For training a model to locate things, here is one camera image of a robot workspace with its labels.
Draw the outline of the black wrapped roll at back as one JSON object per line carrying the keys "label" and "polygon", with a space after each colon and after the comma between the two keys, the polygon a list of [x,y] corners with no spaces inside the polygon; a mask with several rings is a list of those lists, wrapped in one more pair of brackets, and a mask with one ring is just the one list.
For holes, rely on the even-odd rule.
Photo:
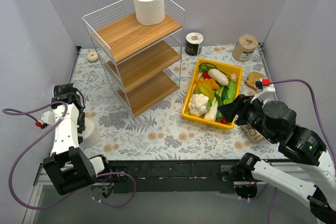
{"label": "black wrapped roll at back", "polygon": [[202,51],[204,37],[200,33],[189,33],[185,38],[185,52],[190,56],[198,56]]}

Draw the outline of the yellow plastic bin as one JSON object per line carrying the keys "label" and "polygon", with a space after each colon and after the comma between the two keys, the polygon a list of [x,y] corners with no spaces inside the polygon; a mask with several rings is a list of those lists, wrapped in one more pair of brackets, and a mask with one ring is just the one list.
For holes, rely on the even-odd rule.
{"label": "yellow plastic bin", "polygon": [[[235,82],[235,85],[236,85],[235,98],[239,95],[241,78],[243,76],[243,69],[241,67],[234,66],[234,65],[228,65],[228,64],[220,63],[220,62],[215,62],[215,61],[211,61],[211,60],[207,60],[207,59],[199,59],[197,61],[195,71],[194,71],[194,74],[193,74],[193,77],[192,77],[192,80],[191,80],[190,88],[188,90],[186,100],[185,100],[185,103],[184,103],[184,106],[183,106],[182,116],[185,119],[188,119],[190,121],[206,124],[206,125],[216,127],[218,129],[221,129],[221,130],[230,130],[234,127],[235,123],[234,122],[227,123],[226,120],[223,118],[222,114],[218,110],[217,110],[217,117],[216,117],[215,121],[209,121],[209,120],[204,119],[205,114],[203,114],[199,117],[196,117],[196,116],[193,116],[189,113],[188,103],[190,102],[190,99],[191,99],[192,95],[195,94],[194,93],[194,89],[195,89],[195,86],[196,86],[195,82],[198,79],[200,79],[200,80],[212,79],[207,73],[210,69],[218,69],[228,79],[229,79],[229,76],[231,74],[236,74],[238,79]],[[217,97],[217,99],[218,99],[218,106],[223,105],[222,94],[223,94],[224,88],[225,88],[225,86],[222,86],[222,85],[219,84],[219,89],[217,91],[215,91],[215,93],[214,93],[215,97]],[[212,106],[212,101],[213,100],[209,99],[207,111]]]}

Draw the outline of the floral table mat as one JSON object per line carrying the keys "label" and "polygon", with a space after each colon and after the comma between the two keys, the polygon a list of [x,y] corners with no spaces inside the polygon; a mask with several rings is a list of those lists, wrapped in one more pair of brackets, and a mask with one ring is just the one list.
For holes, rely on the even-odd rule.
{"label": "floral table mat", "polygon": [[132,118],[114,95],[100,62],[89,62],[82,49],[72,82],[85,96],[85,113],[100,130],[100,139],[83,152],[110,160],[239,159],[250,152],[263,159],[279,159],[278,147],[252,141],[238,126],[223,131],[186,120],[182,108],[197,58],[183,55],[172,71],[181,75],[180,88],[155,106]]}

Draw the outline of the brown printed paper roll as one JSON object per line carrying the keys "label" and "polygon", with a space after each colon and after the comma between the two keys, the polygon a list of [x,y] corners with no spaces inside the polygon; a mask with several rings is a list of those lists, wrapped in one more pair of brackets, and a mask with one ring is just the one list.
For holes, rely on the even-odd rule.
{"label": "brown printed paper roll", "polygon": [[252,128],[249,124],[241,126],[244,132],[247,134],[248,138],[253,144],[258,144],[266,139],[254,128]]}

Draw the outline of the white radish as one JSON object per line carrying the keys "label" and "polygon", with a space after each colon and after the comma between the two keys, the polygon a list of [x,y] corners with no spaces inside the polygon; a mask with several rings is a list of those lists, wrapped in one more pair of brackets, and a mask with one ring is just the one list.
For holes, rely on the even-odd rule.
{"label": "white radish", "polygon": [[210,69],[207,73],[212,79],[215,79],[215,81],[218,82],[220,85],[227,86],[229,84],[229,79],[218,69]]}

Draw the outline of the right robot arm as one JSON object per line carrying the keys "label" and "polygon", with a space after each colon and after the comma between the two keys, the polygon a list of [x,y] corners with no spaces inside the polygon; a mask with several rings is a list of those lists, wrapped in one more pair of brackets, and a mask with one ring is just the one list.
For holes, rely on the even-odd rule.
{"label": "right robot arm", "polygon": [[335,168],[318,134],[296,124],[296,112],[280,101],[263,103],[240,94],[218,111],[227,122],[249,125],[311,178],[305,182],[271,166],[260,157],[245,153],[223,173],[226,179],[261,180],[301,201],[323,223],[335,223]]}

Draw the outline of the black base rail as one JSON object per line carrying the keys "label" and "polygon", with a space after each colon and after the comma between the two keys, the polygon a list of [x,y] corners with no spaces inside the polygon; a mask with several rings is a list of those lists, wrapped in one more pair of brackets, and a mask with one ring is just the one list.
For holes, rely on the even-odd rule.
{"label": "black base rail", "polygon": [[110,161],[110,170],[131,175],[114,177],[115,193],[214,191],[233,193],[234,183],[225,180],[223,171],[238,163],[237,159]]}

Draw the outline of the yellow orange pepper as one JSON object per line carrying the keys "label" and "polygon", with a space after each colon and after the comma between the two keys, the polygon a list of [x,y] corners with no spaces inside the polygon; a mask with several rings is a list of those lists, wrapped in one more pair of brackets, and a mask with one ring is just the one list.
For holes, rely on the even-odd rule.
{"label": "yellow orange pepper", "polygon": [[196,80],[196,86],[194,89],[195,94],[203,94],[208,97],[210,100],[215,98],[215,91],[219,89],[219,84],[215,81],[215,79],[204,79],[204,80]]}

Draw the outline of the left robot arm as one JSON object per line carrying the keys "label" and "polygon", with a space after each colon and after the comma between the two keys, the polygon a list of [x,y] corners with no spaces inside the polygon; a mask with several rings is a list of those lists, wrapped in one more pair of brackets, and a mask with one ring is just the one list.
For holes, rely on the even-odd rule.
{"label": "left robot arm", "polygon": [[80,148],[96,145],[100,130],[86,118],[78,92],[55,95],[51,107],[55,123],[59,124],[43,167],[58,194],[66,195],[97,181],[108,181],[112,170],[107,158],[102,154],[88,158]]}

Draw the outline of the black wrapped roll on side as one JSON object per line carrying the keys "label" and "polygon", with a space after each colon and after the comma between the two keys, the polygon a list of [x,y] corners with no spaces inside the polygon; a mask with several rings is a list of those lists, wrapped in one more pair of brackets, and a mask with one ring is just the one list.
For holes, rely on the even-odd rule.
{"label": "black wrapped roll on side", "polygon": [[52,102],[63,101],[71,104],[76,99],[76,88],[73,83],[56,85],[52,92]]}

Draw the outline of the white paper towel roll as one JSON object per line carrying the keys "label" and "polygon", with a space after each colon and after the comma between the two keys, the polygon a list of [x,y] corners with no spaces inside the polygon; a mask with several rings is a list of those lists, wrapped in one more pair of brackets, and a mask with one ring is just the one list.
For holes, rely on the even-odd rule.
{"label": "white paper towel roll", "polygon": [[161,23],[165,17],[164,0],[133,0],[137,21],[144,26]]}
{"label": "white paper towel roll", "polygon": [[91,119],[85,118],[85,130],[79,133],[79,137],[82,137],[79,145],[84,148],[90,148],[95,146],[100,140],[100,130]]}

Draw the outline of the garlic bulb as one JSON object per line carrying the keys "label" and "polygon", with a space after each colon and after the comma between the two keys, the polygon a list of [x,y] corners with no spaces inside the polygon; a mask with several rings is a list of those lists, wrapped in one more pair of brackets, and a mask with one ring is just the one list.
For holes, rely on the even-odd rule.
{"label": "garlic bulb", "polygon": [[229,76],[229,80],[232,81],[232,82],[236,82],[238,79],[237,75],[236,74],[231,74]]}

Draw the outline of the white cauliflower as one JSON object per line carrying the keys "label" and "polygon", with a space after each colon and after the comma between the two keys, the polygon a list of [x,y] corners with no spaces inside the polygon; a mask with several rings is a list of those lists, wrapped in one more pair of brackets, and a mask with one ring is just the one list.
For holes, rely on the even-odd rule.
{"label": "white cauliflower", "polygon": [[199,117],[207,112],[209,97],[203,94],[192,95],[188,103],[189,113]]}

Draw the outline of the small beige donut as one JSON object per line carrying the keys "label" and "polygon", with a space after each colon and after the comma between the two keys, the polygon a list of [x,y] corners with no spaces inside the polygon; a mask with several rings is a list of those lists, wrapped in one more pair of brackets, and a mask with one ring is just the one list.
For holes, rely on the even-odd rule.
{"label": "small beige donut", "polygon": [[89,62],[96,62],[98,59],[98,54],[95,51],[91,51],[87,54],[87,60]]}

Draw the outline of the bread slice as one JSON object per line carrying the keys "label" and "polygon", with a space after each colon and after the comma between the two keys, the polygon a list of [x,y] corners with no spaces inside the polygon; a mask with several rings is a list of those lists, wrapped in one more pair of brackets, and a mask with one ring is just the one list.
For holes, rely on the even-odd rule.
{"label": "bread slice", "polygon": [[254,89],[255,91],[257,91],[257,87],[256,87],[255,82],[258,81],[258,80],[260,80],[261,78],[264,78],[264,77],[265,77],[265,75],[262,74],[262,73],[259,73],[259,72],[251,72],[251,73],[248,75],[247,79],[245,80],[245,84],[246,84],[248,87],[250,87],[250,88]]}

